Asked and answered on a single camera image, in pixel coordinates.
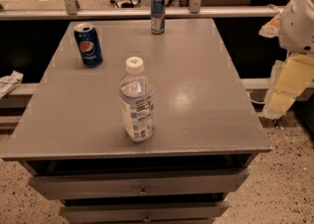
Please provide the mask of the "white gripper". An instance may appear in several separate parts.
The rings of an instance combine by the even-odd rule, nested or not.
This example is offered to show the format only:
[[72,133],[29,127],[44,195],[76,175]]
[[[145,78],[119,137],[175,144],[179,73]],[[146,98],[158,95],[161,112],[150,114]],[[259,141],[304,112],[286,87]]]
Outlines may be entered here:
[[279,119],[314,80],[314,0],[290,0],[259,34],[279,36],[282,48],[297,52],[285,62],[277,61],[272,69],[262,116]]

